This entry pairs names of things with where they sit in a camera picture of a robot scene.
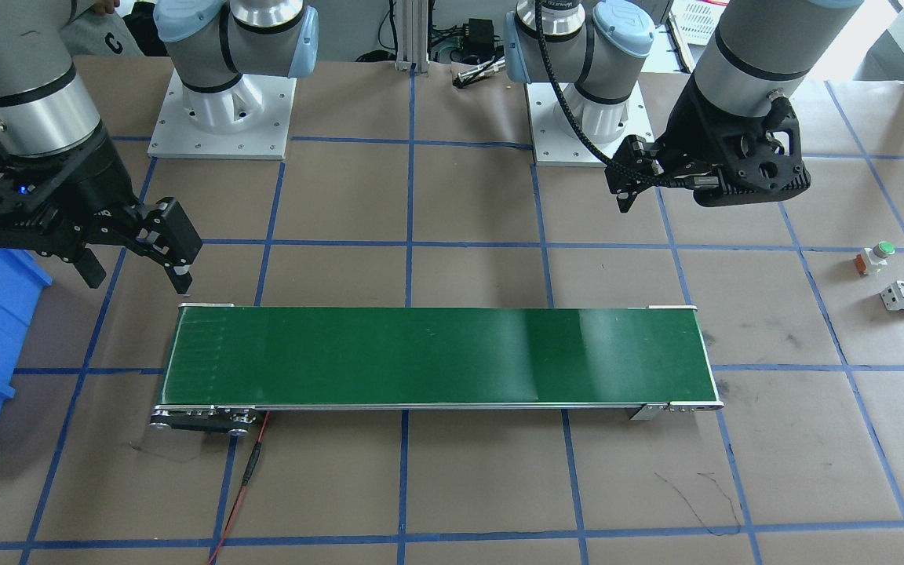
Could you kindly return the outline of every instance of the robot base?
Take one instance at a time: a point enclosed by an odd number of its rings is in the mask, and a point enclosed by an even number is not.
[[[572,137],[572,132],[564,131],[559,119],[555,116],[559,103],[548,83],[532,83],[525,85],[528,96],[528,119],[532,128],[532,144],[534,145],[535,164],[557,167],[603,167],[584,144]],[[623,133],[609,144],[600,144],[599,149],[606,155],[613,156],[620,147],[625,136],[638,135],[646,140],[654,140],[651,122],[647,110],[643,108],[643,94],[640,85],[634,85],[630,93],[629,115]]]
[[[169,159],[284,160],[295,99],[295,79],[247,75],[264,96],[261,122],[239,133],[216,135],[191,124],[184,110],[184,87],[173,71],[162,110],[148,144],[148,156]]]

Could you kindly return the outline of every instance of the metal post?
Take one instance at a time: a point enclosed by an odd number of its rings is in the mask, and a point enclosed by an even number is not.
[[[400,71],[428,71],[428,1],[402,0],[397,10],[397,35],[399,45],[395,54],[395,67]]]

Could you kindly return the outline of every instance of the green surface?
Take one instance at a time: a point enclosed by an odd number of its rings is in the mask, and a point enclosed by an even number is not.
[[[158,405],[717,400],[686,308],[185,307]]]

